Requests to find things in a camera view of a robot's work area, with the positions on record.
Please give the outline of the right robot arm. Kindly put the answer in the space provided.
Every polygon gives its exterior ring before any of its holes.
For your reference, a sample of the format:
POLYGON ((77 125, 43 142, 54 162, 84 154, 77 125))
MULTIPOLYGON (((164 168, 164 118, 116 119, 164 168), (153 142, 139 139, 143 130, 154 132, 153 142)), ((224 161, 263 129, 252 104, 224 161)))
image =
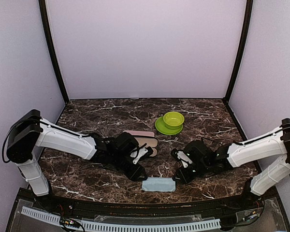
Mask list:
POLYGON ((171 155, 182 163, 173 180, 188 184, 196 178, 217 175, 246 163, 276 156, 276 160, 247 182, 247 191, 237 198, 237 206, 247 210, 268 189, 290 177, 290 119, 272 131, 242 142, 222 145, 217 150, 206 146, 203 139, 189 142, 184 149, 173 149, 171 155))

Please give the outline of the pink glasses case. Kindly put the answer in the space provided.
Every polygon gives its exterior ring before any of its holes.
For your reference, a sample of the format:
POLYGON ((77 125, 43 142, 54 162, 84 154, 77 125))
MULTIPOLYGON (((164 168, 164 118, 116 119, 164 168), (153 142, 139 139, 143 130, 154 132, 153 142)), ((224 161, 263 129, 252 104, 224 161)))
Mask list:
POLYGON ((124 132, 127 132, 131 134, 132 136, 155 137, 155 134, 152 131, 124 130, 124 132))

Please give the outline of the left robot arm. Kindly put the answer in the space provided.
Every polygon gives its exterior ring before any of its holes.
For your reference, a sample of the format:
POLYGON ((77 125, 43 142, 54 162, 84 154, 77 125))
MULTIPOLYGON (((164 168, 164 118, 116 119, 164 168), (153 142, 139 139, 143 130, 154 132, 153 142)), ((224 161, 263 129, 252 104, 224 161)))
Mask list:
POLYGON ((45 147, 76 155, 84 160, 111 164, 131 181, 143 181, 147 174, 143 166, 133 161, 133 153, 143 155, 143 146, 128 132, 117 137, 103 138, 97 133, 88 135, 57 126, 33 109, 9 129, 1 150, 4 163, 12 162, 29 183, 39 202, 48 211, 58 207, 51 186, 33 154, 35 147, 45 147))

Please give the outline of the black glasses case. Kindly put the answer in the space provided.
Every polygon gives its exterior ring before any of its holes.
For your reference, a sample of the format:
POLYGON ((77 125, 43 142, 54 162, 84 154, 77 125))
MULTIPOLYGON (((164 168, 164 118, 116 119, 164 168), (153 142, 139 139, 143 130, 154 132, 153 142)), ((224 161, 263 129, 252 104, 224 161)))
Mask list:
POLYGON ((158 146, 157 138, 149 137, 149 136, 134 136, 134 138, 137 140, 139 147, 152 148, 153 153, 150 155, 151 158, 157 155, 157 149, 156 149, 156 147, 158 146))

